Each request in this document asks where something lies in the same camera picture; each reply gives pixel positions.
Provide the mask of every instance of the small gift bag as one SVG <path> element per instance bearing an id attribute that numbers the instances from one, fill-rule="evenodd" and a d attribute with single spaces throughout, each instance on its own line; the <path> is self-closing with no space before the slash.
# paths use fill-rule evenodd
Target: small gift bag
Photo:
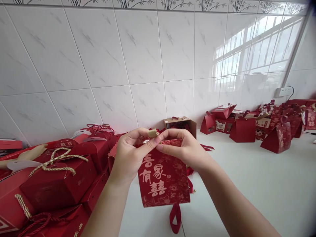
<path id="1" fill-rule="evenodd" d="M 256 118 L 246 118 L 250 111 L 239 116 L 233 123 L 229 137 L 237 143 L 250 143 L 256 141 Z"/>
<path id="2" fill-rule="evenodd" d="M 262 148 L 277 154 L 289 149 L 292 140 L 291 125 L 288 122 L 288 117 L 282 116 L 280 123 L 261 143 Z"/>
<path id="3" fill-rule="evenodd" d="M 211 113 L 214 114 L 217 119 L 227 119 L 236 106 L 237 105 L 231 104 L 222 105 L 220 107 L 217 107 L 216 109 L 213 109 Z"/>
<path id="4" fill-rule="evenodd" d="M 206 111 L 206 116 L 204 116 L 200 132 L 204 134 L 210 134 L 216 131 L 216 121 L 215 115 L 210 114 L 210 112 Z"/>

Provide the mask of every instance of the electrical outlet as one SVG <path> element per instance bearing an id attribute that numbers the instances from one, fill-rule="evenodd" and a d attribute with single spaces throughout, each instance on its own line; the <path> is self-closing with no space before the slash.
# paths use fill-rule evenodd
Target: electrical outlet
<path id="1" fill-rule="evenodd" d="M 293 87 L 282 87 L 276 89 L 275 97 L 288 96 L 293 93 Z"/>

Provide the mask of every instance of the white wall tile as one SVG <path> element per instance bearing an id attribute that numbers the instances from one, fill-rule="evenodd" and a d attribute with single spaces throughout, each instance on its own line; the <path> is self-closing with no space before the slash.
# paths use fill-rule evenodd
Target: white wall tile
<path id="1" fill-rule="evenodd" d="M 194 117 L 194 82 L 193 80 L 165 82 L 167 117 Z"/>
<path id="2" fill-rule="evenodd" d="M 228 103 L 237 104 L 236 109 L 240 109 L 241 95 L 245 76 L 222 77 L 220 99 L 218 105 Z"/>
<path id="3" fill-rule="evenodd" d="M 255 14 L 228 14 L 222 76 L 245 74 L 255 21 Z"/>
<path id="4" fill-rule="evenodd" d="M 114 10 L 65 11 L 91 87 L 128 85 Z"/>
<path id="5" fill-rule="evenodd" d="M 304 17 L 300 16 L 283 17 L 269 72 L 287 70 L 297 36 L 300 33 L 303 19 Z"/>
<path id="6" fill-rule="evenodd" d="M 6 8 L 48 91 L 90 87 L 64 9 Z"/>
<path id="7" fill-rule="evenodd" d="M 91 89 L 50 92 L 49 96 L 70 136 L 88 123 L 102 124 Z"/>
<path id="8" fill-rule="evenodd" d="M 164 81 L 193 79 L 194 13 L 158 12 Z"/>
<path id="9" fill-rule="evenodd" d="M 130 84 L 162 82 L 157 12 L 115 10 Z"/>
<path id="10" fill-rule="evenodd" d="M 2 96 L 0 101 L 32 146 L 69 137 L 47 93 Z"/>
<path id="11" fill-rule="evenodd" d="M 129 86 L 93 88 L 92 91 L 103 122 L 110 124 L 116 134 L 138 128 Z"/>
<path id="12" fill-rule="evenodd" d="M 16 138 L 28 144 L 25 136 L 0 102 L 0 139 Z"/>
<path id="13" fill-rule="evenodd" d="M 258 105 L 261 105 L 264 102 L 263 99 L 269 99 L 266 99 L 263 95 L 266 81 L 267 74 L 252 74 L 245 76 L 240 102 L 241 110 L 253 111 Z"/>
<path id="14" fill-rule="evenodd" d="M 194 121 L 203 122 L 206 111 L 218 107 L 221 78 L 205 78 L 194 80 Z"/>
<path id="15" fill-rule="evenodd" d="M 247 74 L 269 71 L 282 16 L 258 15 L 254 29 Z"/>
<path id="16" fill-rule="evenodd" d="M 221 76 L 226 21 L 227 14 L 224 13 L 195 13 L 195 79 Z"/>
<path id="17" fill-rule="evenodd" d="M 4 6 L 0 6 L 0 95 L 45 92 Z"/>
<path id="18" fill-rule="evenodd" d="M 132 96 L 139 127 L 164 127 L 167 118 L 164 83 L 131 85 Z"/>

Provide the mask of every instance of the cardboard box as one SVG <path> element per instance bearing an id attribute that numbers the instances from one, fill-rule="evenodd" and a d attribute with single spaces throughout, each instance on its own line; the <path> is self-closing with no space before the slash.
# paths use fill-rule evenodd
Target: cardboard box
<path id="1" fill-rule="evenodd" d="M 163 120 L 165 129 L 171 128 L 175 123 L 177 122 L 186 122 L 189 126 L 189 129 L 193 135 L 193 137 L 197 138 L 197 124 L 193 120 L 189 119 L 188 117 L 178 117 L 178 119 L 175 118 L 167 118 Z"/>

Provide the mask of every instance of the tile grout line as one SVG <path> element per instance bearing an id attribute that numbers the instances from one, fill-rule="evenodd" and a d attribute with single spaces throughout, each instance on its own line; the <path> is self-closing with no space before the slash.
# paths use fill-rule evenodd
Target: tile grout line
<path id="1" fill-rule="evenodd" d="M 45 88 L 45 91 L 46 91 L 46 92 L 41 92 L 41 93 L 47 93 L 47 95 L 48 95 L 49 99 L 51 100 L 52 105 L 53 105 L 53 107 L 54 107 L 54 109 L 55 109 L 55 111 L 56 111 L 56 113 L 57 113 L 57 115 L 58 115 L 58 117 L 59 117 L 59 119 L 60 119 L 60 122 L 62 123 L 62 125 L 63 125 L 63 127 L 64 127 L 66 133 L 67 133 L 68 136 L 69 136 L 69 133 L 68 133 L 68 131 L 67 131 L 67 129 L 66 129 L 66 127 L 65 127 L 65 125 L 64 125 L 64 123 L 63 123 L 63 121 L 62 121 L 62 119 L 61 119 L 61 117 L 60 117 L 60 115 L 59 115 L 59 113 L 57 112 L 57 109 L 56 109 L 56 107 L 55 107 L 55 105 L 54 105 L 52 99 L 50 98 L 50 95 L 49 95 L 49 93 L 48 93 L 48 91 L 47 91 L 47 89 L 46 89 L 46 86 L 45 86 L 45 84 L 43 83 L 43 80 L 42 80 L 42 78 L 40 77 L 39 72 L 38 72 L 37 68 L 35 67 L 35 64 L 34 64 L 32 58 L 31 58 L 31 56 L 30 56 L 28 50 L 26 49 L 26 46 L 25 46 L 25 44 L 24 44 L 24 42 L 23 42 L 23 40 L 22 40 L 22 38 L 21 38 L 21 36 L 20 36 L 20 34 L 19 34 L 19 32 L 18 32 L 18 30 L 17 30 L 17 28 L 16 28 L 16 26 L 15 26 L 15 24 L 14 24 L 14 22 L 13 22 L 11 16 L 10 16 L 10 14 L 9 14 L 9 12 L 8 12 L 8 10 L 7 10 L 7 8 L 6 8 L 6 6 L 4 6 L 4 8 L 5 8 L 5 10 L 6 10 L 8 16 L 9 16 L 11 22 L 12 22 L 12 24 L 13 24 L 14 29 L 15 29 L 16 32 L 17 32 L 17 35 L 19 36 L 19 38 L 20 38 L 20 40 L 21 40 L 21 42 L 22 42 L 22 45 L 23 45 L 24 48 L 25 48 L 25 51 L 26 51 L 27 55 L 28 55 L 29 58 L 30 58 L 30 61 L 31 61 L 32 64 L 33 64 L 33 67 L 34 67 L 34 69 L 35 69 L 37 75 L 39 76 L 40 81 L 42 82 L 42 84 L 43 84 L 43 86 L 44 86 L 44 88 Z"/>
<path id="2" fill-rule="evenodd" d="M 117 29 L 118 29 L 119 43 L 120 43 L 120 45 L 121 45 L 121 50 L 122 50 L 122 54 L 123 54 L 124 65 L 125 65 L 125 70 L 126 70 L 126 76 L 127 76 L 127 80 L 128 80 L 128 86 L 129 86 L 129 90 L 131 91 L 131 96 L 132 96 L 132 102 L 133 102 L 133 107 L 134 107 L 134 113 L 135 113 L 135 117 L 136 117 L 137 127 L 139 127 L 138 119 L 137 119 L 137 114 L 136 114 L 136 109 L 135 109 L 135 104 L 134 104 L 134 99 L 133 99 L 133 94 L 132 94 L 131 83 L 130 83 L 130 81 L 129 81 L 129 76 L 128 76 L 128 72 L 127 72 L 126 61 L 125 61 L 125 56 L 124 56 L 124 51 L 123 51 L 122 42 L 121 42 L 121 36 L 119 35 L 118 21 L 117 21 L 117 19 L 116 19 L 115 10 L 113 10 L 113 12 L 114 12 L 114 18 L 115 18 L 116 27 L 117 27 Z"/>
<path id="3" fill-rule="evenodd" d="M 64 8 L 64 13 L 65 13 L 65 16 L 66 16 L 66 19 L 67 19 L 67 22 L 68 22 L 68 26 L 69 26 L 69 28 L 70 28 L 70 32 L 71 32 L 71 35 L 72 35 L 73 41 L 75 42 L 76 49 L 77 49 L 78 54 L 79 54 L 79 58 L 80 58 L 80 61 L 81 61 L 82 67 L 83 67 L 83 69 L 84 69 L 84 71 L 85 71 L 85 74 L 86 74 L 86 77 L 87 77 L 87 81 L 88 81 L 89 86 L 90 86 L 90 88 L 88 88 L 88 89 L 90 89 L 90 90 L 91 90 L 91 92 L 92 92 L 92 96 L 93 96 L 94 102 L 95 102 L 95 104 L 96 104 L 96 107 L 98 108 L 98 112 L 99 112 L 99 115 L 100 115 L 100 118 L 101 118 L 102 124 L 104 124 L 103 118 L 102 118 L 101 113 L 100 113 L 99 106 L 98 106 L 98 104 L 96 103 L 96 99 L 95 99 L 95 96 L 94 96 L 93 90 L 92 90 L 92 88 L 91 88 L 91 83 L 90 83 L 90 81 L 89 81 L 89 78 L 88 78 L 88 75 L 87 75 L 87 71 L 86 71 L 85 65 L 84 65 L 84 64 L 83 64 L 83 62 L 82 62 L 82 58 L 81 58 L 81 55 L 80 55 L 80 52 L 79 52 L 79 49 L 78 49 L 77 42 L 76 42 L 76 40 L 75 40 L 75 37 L 73 36 L 72 28 L 71 28 L 71 26 L 70 26 L 70 23 L 69 23 L 68 16 L 67 16 L 67 14 L 66 14 L 66 10 L 65 10 L 65 8 Z"/>

